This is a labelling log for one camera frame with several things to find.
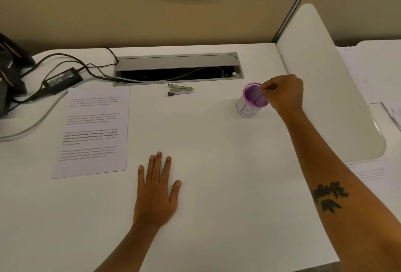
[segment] desk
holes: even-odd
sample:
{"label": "desk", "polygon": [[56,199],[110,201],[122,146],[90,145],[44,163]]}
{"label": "desk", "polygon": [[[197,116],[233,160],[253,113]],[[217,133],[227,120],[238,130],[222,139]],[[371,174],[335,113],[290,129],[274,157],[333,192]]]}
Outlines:
{"label": "desk", "polygon": [[[157,151],[173,158],[170,184],[180,179],[183,185],[178,211],[160,230],[141,271],[288,272],[338,260],[281,119],[270,106],[254,118],[243,118],[235,109],[244,85],[285,72],[274,44],[113,51],[117,56],[237,52],[245,78],[182,83],[194,93],[174,97],[167,97],[166,84],[131,86],[128,167],[123,172],[50,179],[63,101],[34,131],[0,143],[1,271],[93,270],[127,233],[137,167]],[[113,62],[105,49],[57,52],[96,65]],[[45,62],[27,76],[27,88],[36,90],[60,60]],[[18,107],[0,122],[1,134],[26,128],[54,100]],[[399,130],[381,106],[371,111],[387,139],[386,154],[400,166]],[[398,197],[382,200],[401,218]]]}

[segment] pen holder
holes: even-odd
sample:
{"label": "pen holder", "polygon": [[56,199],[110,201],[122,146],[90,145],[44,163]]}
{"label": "pen holder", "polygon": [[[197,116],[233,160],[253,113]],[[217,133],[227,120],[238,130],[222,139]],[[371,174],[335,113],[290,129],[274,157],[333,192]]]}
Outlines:
{"label": "pen holder", "polygon": [[241,116],[251,118],[269,104],[260,89],[260,83],[249,83],[244,87],[241,98],[237,101],[237,111]]}

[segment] beige cubicle wall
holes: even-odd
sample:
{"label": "beige cubicle wall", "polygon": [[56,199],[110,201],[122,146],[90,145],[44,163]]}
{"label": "beige cubicle wall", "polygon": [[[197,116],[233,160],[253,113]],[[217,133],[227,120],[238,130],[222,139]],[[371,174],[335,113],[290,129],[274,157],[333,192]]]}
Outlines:
{"label": "beige cubicle wall", "polygon": [[295,0],[0,0],[0,32],[32,52],[271,42]]}
{"label": "beige cubicle wall", "polygon": [[337,45],[401,39],[401,0],[301,0],[317,9]]}

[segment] left hand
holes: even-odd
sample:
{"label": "left hand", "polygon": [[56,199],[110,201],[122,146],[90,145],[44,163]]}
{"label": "left hand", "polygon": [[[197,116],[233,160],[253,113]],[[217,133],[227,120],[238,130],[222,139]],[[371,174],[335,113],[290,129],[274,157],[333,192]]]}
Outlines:
{"label": "left hand", "polygon": [[150,225],[160,228],[173,216],[178,206],[178,192],[181,181],[174,182],[168,197],[168,175],[170,173],[171,157],[166,158],[162,175],[160,176],[160,164],[162,153],[158,152],[156,157],[150,156],[148,170],[146,171],[146,182],[144,182],[144,167],[138,169],[138,194],[135,209],[133,211],[133,222],[135,224]]}

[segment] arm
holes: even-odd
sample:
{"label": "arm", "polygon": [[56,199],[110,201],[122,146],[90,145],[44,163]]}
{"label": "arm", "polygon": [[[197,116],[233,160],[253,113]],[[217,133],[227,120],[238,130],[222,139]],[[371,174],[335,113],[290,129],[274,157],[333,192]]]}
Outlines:
{"label": "arm", "polygon": [[288,128],[320,220],[346,271],[401,271],[400,223],[307,119],[302,80],[279,76],[261,87]]}
{"label": "arm", "polygon": [[138,272],[160,227],[165,225],[177,210],[181,181],[177,180],[173,184],[168,197],[171,157],[167,157],[160,176],[161,160],[160,152],[156,157],[150,156],[146,183],[143,166],[139,166],[133,225],[123,241],[95,272]]}

